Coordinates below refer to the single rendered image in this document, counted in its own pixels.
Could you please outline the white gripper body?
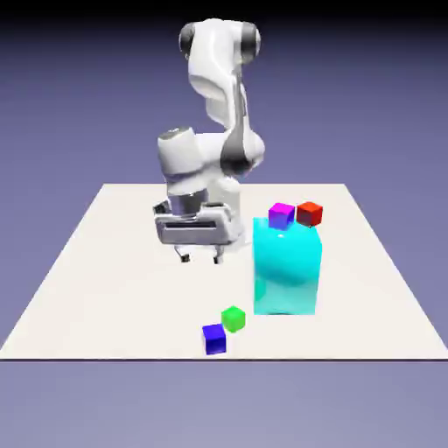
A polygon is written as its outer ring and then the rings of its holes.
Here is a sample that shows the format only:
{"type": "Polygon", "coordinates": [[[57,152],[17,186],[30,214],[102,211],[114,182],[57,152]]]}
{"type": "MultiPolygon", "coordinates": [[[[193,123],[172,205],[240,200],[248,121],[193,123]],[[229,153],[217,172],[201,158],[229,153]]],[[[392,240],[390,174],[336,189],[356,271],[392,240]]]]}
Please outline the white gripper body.
{"type": "Polygon", "coordinates": [[[155,224],[163,244],[215,246],[233,241],[233,216],[227,205],[202,205],[192,216],[157,213],[155,224]]]}

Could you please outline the small green cube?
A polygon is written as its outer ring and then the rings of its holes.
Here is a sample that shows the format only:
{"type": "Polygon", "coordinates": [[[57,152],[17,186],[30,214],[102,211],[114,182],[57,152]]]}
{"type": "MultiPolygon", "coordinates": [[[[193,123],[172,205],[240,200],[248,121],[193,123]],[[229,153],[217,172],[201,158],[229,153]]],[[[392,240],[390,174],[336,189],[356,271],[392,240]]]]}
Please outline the small green cube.
{"type": "Polygon", "coordinates": [[[228,332],[236,333],[246,325],[246,313],[236,306],[230,306],[221,313],[221,323],[228,332]]]}

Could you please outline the small purple cube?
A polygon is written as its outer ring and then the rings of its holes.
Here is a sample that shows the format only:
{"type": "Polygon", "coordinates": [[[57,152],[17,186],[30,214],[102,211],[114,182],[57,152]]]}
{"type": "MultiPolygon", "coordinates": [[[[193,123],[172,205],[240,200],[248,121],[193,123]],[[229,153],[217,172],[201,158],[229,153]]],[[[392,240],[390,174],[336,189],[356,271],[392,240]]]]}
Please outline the small purple cube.
{"type": "Polygon", "coordinates": [[[269,227],[286,230],[294,221],[295,207],[284,203],[276,203],[269,209],[269,227]]]}

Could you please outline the small blue cube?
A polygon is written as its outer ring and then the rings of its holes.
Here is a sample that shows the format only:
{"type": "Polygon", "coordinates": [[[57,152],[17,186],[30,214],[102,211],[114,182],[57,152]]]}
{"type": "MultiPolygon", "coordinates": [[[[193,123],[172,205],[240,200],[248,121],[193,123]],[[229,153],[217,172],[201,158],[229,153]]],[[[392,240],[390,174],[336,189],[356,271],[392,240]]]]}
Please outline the small blue cube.
{"type": "Polygon", "coordinates": [[[222,354],[227,351],[227,336],[223,324],[204,325],[202,333],[206,355],[222,354]]]}

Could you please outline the small red cube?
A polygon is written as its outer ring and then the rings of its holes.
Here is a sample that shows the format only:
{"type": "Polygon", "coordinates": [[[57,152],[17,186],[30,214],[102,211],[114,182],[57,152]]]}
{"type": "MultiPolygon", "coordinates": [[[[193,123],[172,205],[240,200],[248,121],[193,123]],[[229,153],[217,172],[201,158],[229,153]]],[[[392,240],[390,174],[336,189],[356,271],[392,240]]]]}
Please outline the small red cube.
{"type": "Polygon", "coordinates": [[[321,223],[323,207],[314,202],[307,201],[297,205],[296,221],[308,228],[315,227],[321,223]]]}

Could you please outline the large cyan box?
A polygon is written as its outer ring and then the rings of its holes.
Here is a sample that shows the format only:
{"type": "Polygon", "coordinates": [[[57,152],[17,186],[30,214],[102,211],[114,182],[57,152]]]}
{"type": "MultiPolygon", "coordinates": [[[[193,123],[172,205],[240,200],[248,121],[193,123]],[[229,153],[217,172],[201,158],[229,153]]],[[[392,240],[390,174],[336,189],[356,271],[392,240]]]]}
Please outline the large cyan box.
{"type": "Polygon", "coordinates": [[[322,242],[314,227],[285,230],[253,219],[254,314],[312,315],[319,289],[322,242]]]}

